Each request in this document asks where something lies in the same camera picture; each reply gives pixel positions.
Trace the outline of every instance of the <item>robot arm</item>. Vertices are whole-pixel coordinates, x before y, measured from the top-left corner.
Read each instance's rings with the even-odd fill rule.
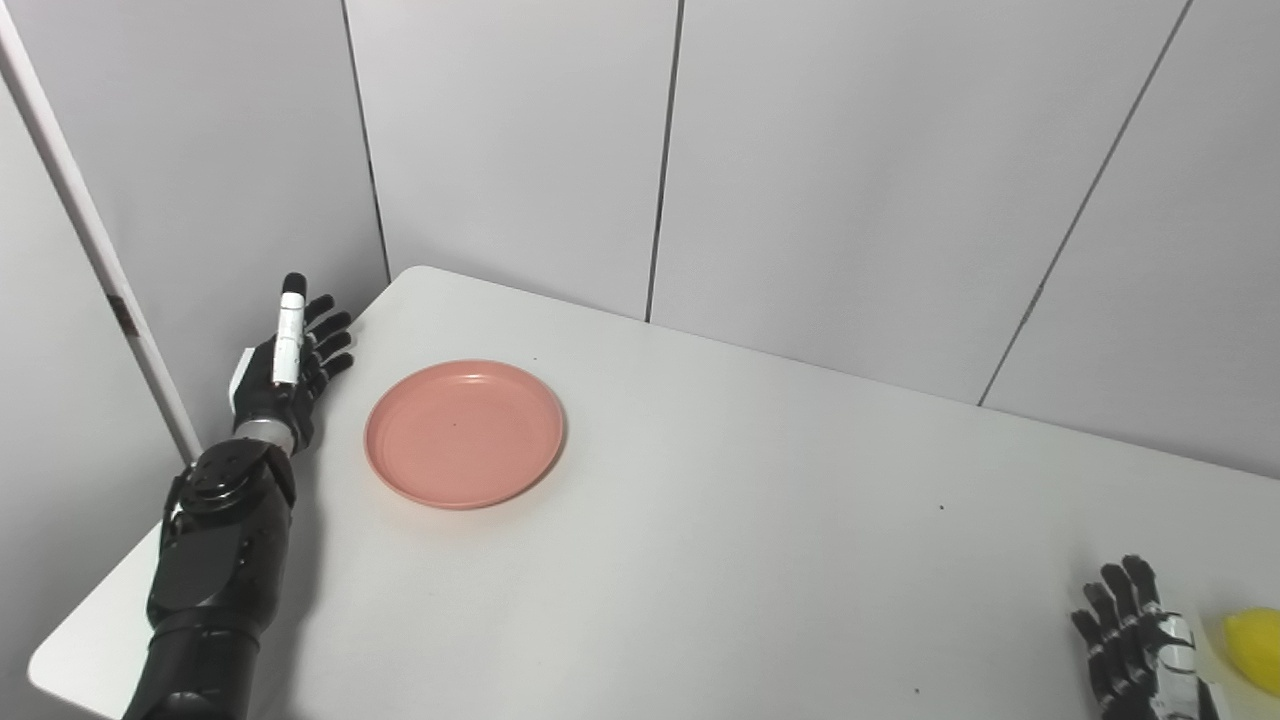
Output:
[[[285,281],[285,295],[297,279]],[[301,332],[333,306],[328,295],[306,306],[296,382],[275,379],[284,332],[253,350],[234,392],[234,437],[174,478],[147,597],[155,634],[124,720],[244,717],[288,551],[297,497],[289,456],[310,445],[311,410],[329,379],[352,365],[340,352],[351,343],[347,313]]]
[[[1151,565],[1137,555],[1121,565],[1084,585],[1093,612],[1071,614],[1102,720],[1226,720],[1196,673],[1190,624],[1161,606]]]

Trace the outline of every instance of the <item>panel seam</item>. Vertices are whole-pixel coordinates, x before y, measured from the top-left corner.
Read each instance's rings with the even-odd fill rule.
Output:
[[[653,320],[653,290],[658,279],[658,240],[662,237],[662,210],[667,200],[667,160],[671,155],[671,120],[676,111],[676,77],[680,72],[680,41],[685,28],[685,0],[676,3],[676,37],[671,47],[671,82],[667,86],[667,118],[662,132],[662,164],[658,168],[658,208],[653,222],[653,251],[649,255],[649,290],[644,302],[644,322]]]
[[[986,405],[987,396],[991,395],[991,388],[996,384],[996,378],[998,378],[1000,372],[1005,369],[1005,361],[1009,360],[1009,354],[1012,351],[1014,343],[1018,342],[1018,338],[1023,333],[1023,328],[1027,327],[1027,322],[1030,320],[1032,313],[1036,310],[1036,305],[1039,304],[1041,296],[1044,293],[1044,286],[1048,283],[1050,275],[1053,274],[1053,269],[1057,268],[1057,261],[1062,258],[1066,242],[1071,240],[1075,227],[1080,223],[1080,217],[1084,215],[1085,206],[1089,204],[1089,200],[1093,199],[1093,191],[1097,190],[1098,182],[1102,179],[1102,174],[1106,173],[1107,167],[1111,164],[1111,158],[1115,156],[1116,147],[1120,146],[1120,141],[1124,138],[1125,131],[1129,129],[1129,123],[1133,120],[1134,114],[1137,114],[1138,105],[1142,104],[1143,97],[1147,95],[1147,88],[1151,87],[1151,82],[1155,79],[1156,72],[1160,69],[1160,64],[1165,61],[1165,55],[1169,53],[1169,47],[1174,44],[1174,37],[1178,36],[1178,31],[1183,27],[1183,20],[1187,18],[1187,13],[1192,9],[1192,3],[1194,1],[1196,0],[1187,0],[1181,12],[1178,13],[1178,19],[1174,20],[1174,27],[1169,32],[1169,37],[1165,38],[1165,44],[1161,46],[1160,54],[1156,55],[1156,61],[1151,65],[1151,70],[1147,73],[1147,78],[1138,90],[1137,97],[1134,97],[1133,104],[1129,106],[1129,111],[1125,114],[1124,122],[1120,123],[1120,129],[1111,141],[1107,154],[1102,158],[1102,164],[1098,165],[1098,172],[1094,173],[1093,181],[1089,183],[1089,188],[1084,192],[1080,205],[1075,209],[1075,215],[1071,217],[1071,223],[1066,227],[1062,240],[1057,243],[1057,250],[1053,252],[1053,258],[1050,259],[1048,266],[1044,269],[1044,274],[1041,277],[1039,284],[1036,286],[1036,292],[1032,293],[1030,302],[1028,302],[1027,309],[1023,310],[1023,315],[1018,320],[1018,327],[1014,328],[1014,334],[1009,338],[1009,343],[1005,346],[1005,351],[1001,354],[1000,361],[996,363],[996,370],[991,374],[991,378],[987,380],[987,387],[983,388],[982,396],[978,398],[979,407]]]
[[[347,35],[347,58],[351,61],[351,82],[356,90],[356,113],[360,115],[360,140],[365,146],[365,164],[369,168],[369,190],[374,199],[374,222],[378,225],[378,246],[383,252],[383,272],[387,284],[392,283],[392,260],[387,252],[387,231],[383,229],[383,205],[378,199],[378,178],[374,174],[374,151],[369,146],[369,120],[365,119],[365,95],[360,90],[360,70],[356,67],[356,41],[351,35],[351,13],[347,0],[342,0],[342,29]]]

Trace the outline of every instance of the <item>yellow lemon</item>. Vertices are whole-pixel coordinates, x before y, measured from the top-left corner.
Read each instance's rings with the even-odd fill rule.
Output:
[[[1280,696],[1280,610],[1253,607],[1222,620],[1226,652],[1254,685]]]

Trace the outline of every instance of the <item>pink plate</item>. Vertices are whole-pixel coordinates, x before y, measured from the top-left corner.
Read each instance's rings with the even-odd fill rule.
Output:
[[[550,468],[564,414],[538,378],[492,360],[419,370],[369,414],[365,454],[396,492],[466,510],[520,495]]]

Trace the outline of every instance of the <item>white wall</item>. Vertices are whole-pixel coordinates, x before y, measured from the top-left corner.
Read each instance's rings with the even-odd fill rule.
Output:
[[[676,0],[349,0],[392,272],[644,316]]]
[[[687,3],[653,322],[978,402],[1185,6]],[[643,316],[676,8],[352,0],[393,272]],[[1280,475],[1274,13],[1190,12],[988,405]]]
[[[182,462],[3,83],[0,309],[0,707],[82,716],[31,688],[27,660],[155,523]]]
[[[205,443],[288,270],[384,286],[340,0],[5,0]]]
[[[1192,6],[988,406],[1280,477],[1277,36]]]
[[[689,3],[653,322],[977,402],[1178,10]]]

